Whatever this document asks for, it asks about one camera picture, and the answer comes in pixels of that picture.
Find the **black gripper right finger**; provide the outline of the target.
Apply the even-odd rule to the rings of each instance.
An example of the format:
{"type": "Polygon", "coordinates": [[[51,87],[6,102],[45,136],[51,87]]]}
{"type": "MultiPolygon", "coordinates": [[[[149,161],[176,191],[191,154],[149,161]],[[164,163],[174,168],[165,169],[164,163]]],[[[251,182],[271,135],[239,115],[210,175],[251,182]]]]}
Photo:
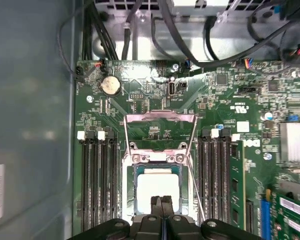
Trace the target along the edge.
{"type": "Polygon", "coordinates": [[[175,214],[172,197],[162,197],[162,216],[169,240],[241,240],[243,231],[217,219],[207,219],[200,226],[183,215],[175,214]]]}

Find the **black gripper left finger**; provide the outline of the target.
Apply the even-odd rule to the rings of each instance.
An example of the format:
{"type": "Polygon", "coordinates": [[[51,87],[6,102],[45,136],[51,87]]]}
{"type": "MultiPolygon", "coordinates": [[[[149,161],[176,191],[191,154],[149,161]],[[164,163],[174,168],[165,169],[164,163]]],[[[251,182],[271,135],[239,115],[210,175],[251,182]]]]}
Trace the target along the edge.
{"type": "Polygon", "coordinates": [[[88,230],[88,240],[160,240],[162,239],[163,203],[161,197],[150,200],[151,214],[136,216],[132,224],[114,218],[88,230]]]}

